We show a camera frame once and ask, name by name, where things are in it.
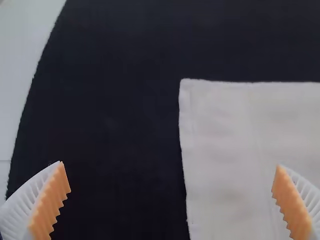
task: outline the gray surface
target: gray surface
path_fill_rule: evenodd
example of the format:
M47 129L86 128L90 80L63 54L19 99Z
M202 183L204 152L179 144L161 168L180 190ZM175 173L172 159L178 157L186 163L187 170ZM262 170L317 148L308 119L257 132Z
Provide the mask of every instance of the gray surface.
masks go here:
M65 0L0 0L0 205L30 84Z

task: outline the serrated teeth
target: serrated teeth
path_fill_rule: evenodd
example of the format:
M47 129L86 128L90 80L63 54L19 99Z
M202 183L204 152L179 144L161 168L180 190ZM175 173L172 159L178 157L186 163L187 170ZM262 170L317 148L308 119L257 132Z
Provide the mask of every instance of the serrated teeth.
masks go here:
M286 228L294 240L308 240L312 231L312 218L294 182L282 166L277 166L272 185L272 197L280 206Z
M39 196L36 210L33 212L30 224L30 232L34 240L50 240L50 233L54 231L53 224L60 215L59 208L63 207L63 201L71 192L65 166L62 162L54 170L51 178L47 180L44 190Z

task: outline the white cloth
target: white cloth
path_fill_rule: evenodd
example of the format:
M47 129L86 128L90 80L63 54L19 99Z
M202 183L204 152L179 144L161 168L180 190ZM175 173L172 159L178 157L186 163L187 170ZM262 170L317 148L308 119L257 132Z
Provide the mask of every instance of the white cloth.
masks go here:
M0 205L38 61L66 0L0 0Z
M320 84L184 79L179 132L191 240L289 240L278 163L320 187Z

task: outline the black fabric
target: black fabric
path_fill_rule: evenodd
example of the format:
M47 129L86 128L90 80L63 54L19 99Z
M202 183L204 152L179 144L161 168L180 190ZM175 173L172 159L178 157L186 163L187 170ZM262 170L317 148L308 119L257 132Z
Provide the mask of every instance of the black fabric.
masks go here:
M22 114L7 196L57 160L52 239L188 240L182 78L317 81L316 0L68 0Z

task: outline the white towel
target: white towel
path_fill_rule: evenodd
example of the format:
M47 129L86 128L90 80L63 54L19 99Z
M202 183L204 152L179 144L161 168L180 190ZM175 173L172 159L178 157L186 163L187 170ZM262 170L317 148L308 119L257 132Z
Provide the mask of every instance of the white towel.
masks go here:
M184 79L179 131L191 240L289 240L277 164L320 187L320 84Z

